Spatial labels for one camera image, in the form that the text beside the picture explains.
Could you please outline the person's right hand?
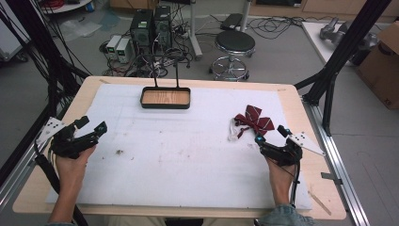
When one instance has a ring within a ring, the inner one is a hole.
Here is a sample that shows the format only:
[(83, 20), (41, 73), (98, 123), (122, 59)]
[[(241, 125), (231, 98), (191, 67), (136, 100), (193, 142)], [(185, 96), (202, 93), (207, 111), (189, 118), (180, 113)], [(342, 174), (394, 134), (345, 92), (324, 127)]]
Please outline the person's right hand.
[(272, 190), (277, 193), (288, 193), (292, 181), (295, 178), (295, 165), (279, 166), (276, 160), (267, 158), (269, 167), (269, 180)]

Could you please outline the person's left hand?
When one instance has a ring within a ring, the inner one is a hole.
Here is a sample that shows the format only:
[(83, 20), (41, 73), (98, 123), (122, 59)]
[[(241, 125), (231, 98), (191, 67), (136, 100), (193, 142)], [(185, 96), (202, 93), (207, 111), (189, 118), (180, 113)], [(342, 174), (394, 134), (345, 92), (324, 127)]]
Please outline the person's left hand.
[(76, 159), (56, 157), (56, 168), (61, 191), (79, 191), (82, 187), (89, 157), (96, 147), (82, 151)]

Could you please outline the round white table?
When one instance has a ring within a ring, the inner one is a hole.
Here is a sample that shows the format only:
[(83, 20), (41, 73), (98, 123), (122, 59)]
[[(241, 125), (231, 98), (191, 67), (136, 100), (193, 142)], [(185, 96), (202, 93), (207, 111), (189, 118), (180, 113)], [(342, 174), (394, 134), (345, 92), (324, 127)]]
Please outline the round white table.
[(67, 3), (64, 3), (59, 8), (42, 7), (41, 11), (43, 13), (45, 13), (45, 14), (61, 13), (61, 12), (67, 12), (67, 11), (75, 10), (75, 9), (78, 9), (78, 8), (84, 8), (86, 5), (89, 5), (91, 3), (92, 3), (92, 0), (79, 0), (78, 4), (67, 4)]

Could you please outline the black metal frame stand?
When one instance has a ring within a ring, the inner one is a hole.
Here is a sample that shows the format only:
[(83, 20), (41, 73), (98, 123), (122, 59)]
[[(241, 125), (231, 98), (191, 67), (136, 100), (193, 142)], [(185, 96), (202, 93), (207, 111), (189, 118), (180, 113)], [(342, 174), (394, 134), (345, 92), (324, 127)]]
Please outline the black metal frame stand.
[(336, 78), (360, 41), (371, 30), (390, 3), (391, 0), (366, 0), (325, 66), (315, 75), (295, 84), (296, 89), (311, 85), (311, 89), (303, 95), (303, 99), (312, 106), (319, 106), (320, 98), (325, 95), (322, 128), (329, 137), (331, 136), (330, 118)]
[(69, 62), (60, 53), (49, 31), (56, 26), (47, 25), (37, 0), (5, 0), (5, 3), (15, 19), (8, 15), (0, 3), (0, 20), (23, 46), (47, 82), (48, 104), (0, 169), (0, 186), (10, 178), (45, 121), (50, 116), (63, 116), (83, 81), (89, 77), (89, 73), (77, 68), (73, 61)]

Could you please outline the black flat device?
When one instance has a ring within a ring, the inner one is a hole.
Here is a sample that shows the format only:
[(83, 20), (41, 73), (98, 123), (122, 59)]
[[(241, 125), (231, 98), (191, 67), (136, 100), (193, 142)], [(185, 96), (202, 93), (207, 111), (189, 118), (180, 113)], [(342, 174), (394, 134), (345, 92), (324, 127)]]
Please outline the black flat device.
[(241, 28), (243, 15), (241, 13), (230, 14), (220, 25), (222, 30), (239, 30)]

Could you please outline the thin wooden stick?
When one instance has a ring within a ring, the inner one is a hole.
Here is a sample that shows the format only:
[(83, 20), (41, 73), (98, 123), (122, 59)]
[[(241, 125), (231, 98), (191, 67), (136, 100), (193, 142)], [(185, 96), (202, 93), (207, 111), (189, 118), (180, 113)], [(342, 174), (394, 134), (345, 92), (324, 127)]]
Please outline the thin wooden stick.
[(331, 211), (324, 205), (324, 203), (311, 191), (308, 191), (308, 194), (314, 199), (314, 201), (329, 215), (331, 216)]

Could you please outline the white power supply unit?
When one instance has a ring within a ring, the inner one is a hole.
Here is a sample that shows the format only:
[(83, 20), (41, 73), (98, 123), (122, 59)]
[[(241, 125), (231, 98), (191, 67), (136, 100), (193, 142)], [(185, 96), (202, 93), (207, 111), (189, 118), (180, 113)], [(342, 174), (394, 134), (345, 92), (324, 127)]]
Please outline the white power supply unit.
[(132, 47), (130, 40), (127, 38), (122, 38), (116, 49), (118, 60), (120, 63), (128, 63), (132, 56)]
[(117, 54), (116, 49), (119, 45), (120, 40), (121, 40), (121, 35), (114, 35), (111, 38), (111, 40), (108, 42), (108, 44), (105, 46), (106, 55), (109, 59), (112, 59), (112, 60), (118, 59), (118, 54)]

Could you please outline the aluminium rail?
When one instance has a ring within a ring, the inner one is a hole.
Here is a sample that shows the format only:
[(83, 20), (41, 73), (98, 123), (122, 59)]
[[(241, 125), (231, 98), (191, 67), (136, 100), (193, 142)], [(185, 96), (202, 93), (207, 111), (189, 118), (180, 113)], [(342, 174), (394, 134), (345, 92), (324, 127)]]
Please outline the aluminium rail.
[(49, 118), (49, 106), (47, 105), (0, 168), (0, 213), (8, 206), (10, 199), (24, 182), (24, 178), (35, 167), (35, 157), (39, 153), (43, 153), (47, 146), (49, 140), (40, 144), (36, 140)]
[(355, 226), (371, 226), (334, 139), (327, 134), (322, 126), (323, 113), (320, 107), (310, 105), (305, 101), (302, 101), (302, 104), (310, 119), (318, 143), (326, 153), (325, 159), (330, 173), (335, 174), (338, 178), (343, 180), (340, 186), (335, 186), (338, 189), (345, 212), (349, 215)]

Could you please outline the dark red striped bow tie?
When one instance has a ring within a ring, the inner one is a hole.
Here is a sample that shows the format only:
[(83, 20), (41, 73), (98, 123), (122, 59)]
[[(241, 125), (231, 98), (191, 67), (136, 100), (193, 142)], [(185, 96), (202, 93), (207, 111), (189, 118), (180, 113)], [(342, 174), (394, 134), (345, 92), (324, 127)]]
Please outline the dark red striped bow tie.
[(246, 130), (252, 129), (255, 134), (264, 136), (275, 129), (269, 117), (261, 116), (262, 110), (254, 105), (247, 105), (245, 114), (237, 114), (231, 119), (229, 141), (239, 139)]

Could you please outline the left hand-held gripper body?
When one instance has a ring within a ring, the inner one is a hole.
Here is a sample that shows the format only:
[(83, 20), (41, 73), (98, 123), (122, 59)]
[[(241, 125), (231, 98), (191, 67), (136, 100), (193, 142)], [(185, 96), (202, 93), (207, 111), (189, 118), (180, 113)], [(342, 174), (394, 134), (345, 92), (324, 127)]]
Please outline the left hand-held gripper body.
[(66, 125), (64, 129), (51, 137), (53, 140), (50, 150), (58, 156), (76, 159), (82, 151), (98, 144), (98, 140), (86, 139), (84, 136), (75, 137), (76, 130), (73, 123)]

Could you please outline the white foam mat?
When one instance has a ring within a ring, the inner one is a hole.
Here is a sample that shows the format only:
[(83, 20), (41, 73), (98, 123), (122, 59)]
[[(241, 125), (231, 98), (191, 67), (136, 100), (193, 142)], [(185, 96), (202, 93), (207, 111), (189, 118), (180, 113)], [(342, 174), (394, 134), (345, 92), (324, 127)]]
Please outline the white foam mat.
[(231, 121), (253, 105), (274, 125), (286, 122), (275, 91), (191, 90), (187, 109), (145, 109), (139, 85), (103, 84), (87, 115), (85, 135), (107, 125), (88, 160), (78, 201), (159, 207), (269, 209), (269, 170), (247, 130)]

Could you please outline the small metal bracket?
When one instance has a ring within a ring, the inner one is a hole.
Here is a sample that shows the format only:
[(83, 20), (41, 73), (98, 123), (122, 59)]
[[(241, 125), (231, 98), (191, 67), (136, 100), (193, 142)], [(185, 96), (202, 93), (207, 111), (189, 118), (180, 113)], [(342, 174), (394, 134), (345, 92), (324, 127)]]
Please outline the small metal bracket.
[(343, 183), (343, 180), (338, 178), (335, 174), (333, 173), (326, 173), (322, 172), (321, 177), (323, 179), (331, 180), (336, 186), (340, 186)]

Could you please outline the brown cardboard box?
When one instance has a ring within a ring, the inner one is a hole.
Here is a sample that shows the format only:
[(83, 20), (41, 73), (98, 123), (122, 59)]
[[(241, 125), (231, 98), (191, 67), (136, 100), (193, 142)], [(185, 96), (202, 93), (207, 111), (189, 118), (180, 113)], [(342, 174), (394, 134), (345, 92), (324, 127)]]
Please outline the brown cardboard box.
[(358, 67), (358, 75), (388, 109), (399, 109), (399, 21), (377, 34), (378, 44)]

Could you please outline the black round stool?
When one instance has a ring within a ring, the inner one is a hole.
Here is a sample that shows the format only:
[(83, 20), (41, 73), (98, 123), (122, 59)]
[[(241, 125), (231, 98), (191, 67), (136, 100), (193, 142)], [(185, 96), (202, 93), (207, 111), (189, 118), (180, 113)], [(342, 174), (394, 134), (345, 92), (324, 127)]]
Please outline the black round stool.
[(209, 73), (215, 80), (248, 80), (249, 70), (240, 57), (252, 57), (255, 52), (255, 40), (247, 33), (226, 30), (215, 37), (215, 47), (224, 53), (210, 66)]

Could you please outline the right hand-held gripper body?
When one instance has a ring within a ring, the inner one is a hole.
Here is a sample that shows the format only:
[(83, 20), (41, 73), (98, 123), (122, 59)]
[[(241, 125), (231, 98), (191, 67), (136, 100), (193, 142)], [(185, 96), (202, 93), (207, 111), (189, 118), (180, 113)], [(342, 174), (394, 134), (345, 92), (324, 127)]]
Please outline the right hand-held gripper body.
[(285, 137), (285, 144), (282, 147), (266, 141), (266, 147), (260, 148), (260, 153), (264, 157), (276, 160), (279, 166), (292, 166), (300, 162), (304, 149), (321, 156), (326, 155), (304, 132)]

